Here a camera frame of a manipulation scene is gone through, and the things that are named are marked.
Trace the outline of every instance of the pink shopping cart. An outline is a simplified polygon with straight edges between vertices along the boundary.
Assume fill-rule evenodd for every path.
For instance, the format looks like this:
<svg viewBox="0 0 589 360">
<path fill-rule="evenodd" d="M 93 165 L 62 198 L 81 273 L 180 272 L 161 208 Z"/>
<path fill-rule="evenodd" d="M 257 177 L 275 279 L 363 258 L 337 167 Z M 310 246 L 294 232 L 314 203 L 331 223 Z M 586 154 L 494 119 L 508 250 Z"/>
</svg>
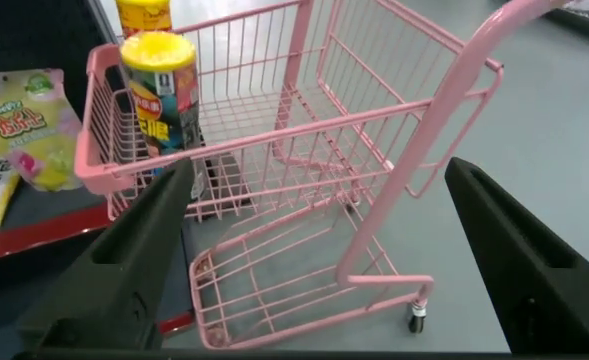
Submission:
<svg viewBox="0 0 589 360">
<path fill-rule="evenodd" d="M 128 91 L 107 76 L 118 47 L 98 47 L 76 172 L 114 219 L 150 170 L 182 158 L 207 168 L 186 216 L 237 218 L 190 266 L 208 348 L 261 346 L 401 304 L 421 332 L 433 279 L 400 274 L 376 232 L 401 193 L 425 192 L 496 91 L 503 70 L 490 51 L 563 3 L 512 0 L 467 44 L 395 0 L 292 0 L 178 29 L 198 49 L 207 145 L 154 159 Z"/>
</svg>

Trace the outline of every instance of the cart wheel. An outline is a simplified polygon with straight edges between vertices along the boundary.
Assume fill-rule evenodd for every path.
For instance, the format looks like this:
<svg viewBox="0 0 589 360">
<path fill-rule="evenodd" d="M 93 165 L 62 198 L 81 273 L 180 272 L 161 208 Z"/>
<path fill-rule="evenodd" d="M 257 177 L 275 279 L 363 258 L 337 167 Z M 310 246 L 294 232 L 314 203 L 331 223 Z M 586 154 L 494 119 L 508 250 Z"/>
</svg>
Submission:
<svg viewBox="0 0 589 360">
<path fill-rule="evenodd" d="M 196 266 L 196 280 L 198 282 L 208 282 L 216 279 L 216 272 L 211 269 L 209 257 L 201 260 Z"/>
<path fill-rule="evenodd" d="M 220 325 L 214 325 L 205 330 L 207 343 L 214 347 L 224 347 L 227 344 L 227 334 Z"/>
<path fill-rule="evenodd" d="M 348 214 L 353 214 L 356 207 L 361 205 L 361 196 L 359 194 L 352 194 L 350 202 L 345 204 Z"/>
<path fill-rule="evenodd" d="M 412 315 L 408 328 L 412 334 L 420 334 L 423 332 L 423 326 L 425 325 L 425 316 Z"/>
</svg>

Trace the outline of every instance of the display shelf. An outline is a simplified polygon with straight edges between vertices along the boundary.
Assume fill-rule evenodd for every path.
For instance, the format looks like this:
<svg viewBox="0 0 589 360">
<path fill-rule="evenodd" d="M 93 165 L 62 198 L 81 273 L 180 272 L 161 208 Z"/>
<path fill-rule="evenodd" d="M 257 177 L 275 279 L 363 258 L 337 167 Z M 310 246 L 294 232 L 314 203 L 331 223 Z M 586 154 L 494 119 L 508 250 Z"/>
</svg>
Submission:
<svg viewBox="0 0 589 360">
<path fill-rule="evenodd" d="M 88 54 L 116 41 L 98 0 L 0 0 L 0 71 L 63 69 L 65 93 L 79 118 Z M 0 257 L 103 228 L 106 214 L 103 199 L 84 189 L 39 193 L 23 184 L 0 228 Z"/>
</svg>

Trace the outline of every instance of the cylindrical snack can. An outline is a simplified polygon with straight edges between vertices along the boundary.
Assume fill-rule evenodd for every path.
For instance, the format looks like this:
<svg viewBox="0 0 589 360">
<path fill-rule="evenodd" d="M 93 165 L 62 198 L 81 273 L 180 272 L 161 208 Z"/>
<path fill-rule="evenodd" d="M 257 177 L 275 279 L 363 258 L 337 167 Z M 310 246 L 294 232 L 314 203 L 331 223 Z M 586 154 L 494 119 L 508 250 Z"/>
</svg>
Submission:
<svg viewBox="0 0 589 360">
<path fill-rule="evenodd" d="M 141 31 L 170 31 L 170 0 L 116 0 L 123 37 Z"/>
<path fill-rule="evenodd" d="M 121 47 L 150 157 L 201 146 L 196 56 L 189 40 L 161 31 L 138 33 Z M 206 169 L 202 162 L 198 164 L 193 199 L 204 190 Z"/>
</svg>

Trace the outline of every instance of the pink handle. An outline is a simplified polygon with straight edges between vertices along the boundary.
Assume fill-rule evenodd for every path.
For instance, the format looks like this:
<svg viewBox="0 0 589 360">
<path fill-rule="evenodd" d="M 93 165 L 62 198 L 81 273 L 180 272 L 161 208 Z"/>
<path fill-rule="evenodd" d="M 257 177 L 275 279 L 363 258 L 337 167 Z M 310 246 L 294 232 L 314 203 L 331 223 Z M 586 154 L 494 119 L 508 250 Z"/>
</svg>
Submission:
<svg viewBox="0 0 589 360">
<path fill-rule="evenodd" d="M 448 70 L 406 151 L 380 192 L 397 195 L 376 198 L 369 216 L 365 218 L 341 258 L 336 268 L 336 278 L 341 285 L 350 286 L 353 283 L 354 278 L 350 271 L 355 261 L 366 250 L 371 236 L 389 215 L 414 170 L 420 166 L 441 129 L 463 101 L 465 93 L 476 82 L 490 52 L 519 27 L 567 2 L 568 0 L 511 0 L 494 12 L 476 31 Z"/>
</svg>

